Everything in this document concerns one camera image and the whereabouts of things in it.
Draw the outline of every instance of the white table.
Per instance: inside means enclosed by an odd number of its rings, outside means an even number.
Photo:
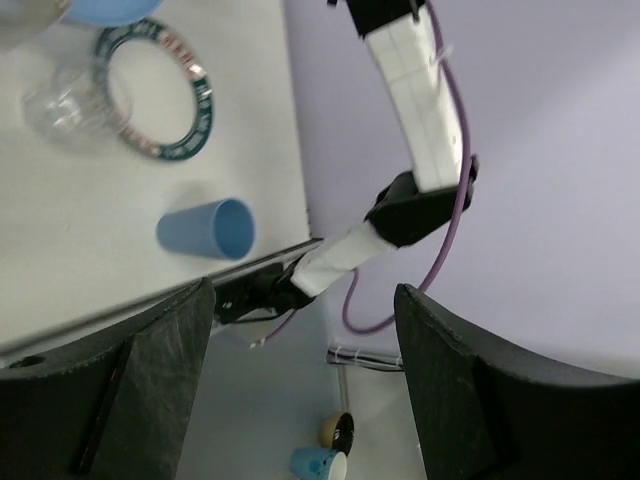
[[[247,260],[309,239],[280,2],[166,0],[154,17],[194,48],[213,87],[212,136],[183,163],[145,158],[118,141],[91,158],[69,155],[23,125],[19,97],[43,59],[88,51],[95,30],[59,25],[0,57],[0,367],[3,354],[233,266],[162,250],[154,232],[167,211],[242,198],[257,231]],[[183,120],[190,106],[178,93],[149,110],[154,94],[174,86],[170,72],[136,84],[160,60],[122,50],[134,123],[148,127],[168,112]]]

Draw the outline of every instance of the blue plastic cup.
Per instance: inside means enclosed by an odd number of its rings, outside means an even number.
[[[327,448],[297,448],[289,469],[301,480],[344,480],[347,456]]]
[[[156,236],[172,252],[240,260],[253,246],[255,226],[249,207],[228,198],[167,213],[158,222]]]

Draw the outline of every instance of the gray floor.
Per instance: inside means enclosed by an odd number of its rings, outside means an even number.
[[[315,445],[320,422],[340,408],[323,314],[321,301],[310,305],[263,348],[249,350],[233,328],[211,338],[178,480],[295,478],[291,451]]]

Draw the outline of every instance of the blue plate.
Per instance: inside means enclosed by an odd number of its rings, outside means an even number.
[[[162,0],[73,0],[67,19],[98,27],[129,25],[151,15]]]

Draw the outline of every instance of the transparent glass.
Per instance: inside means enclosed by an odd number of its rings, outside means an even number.
[[[89,150],[126,128],[132,101],[107,62],[86,58],[62,61],[22,98],[22,107],[25,122],[47,140]]]

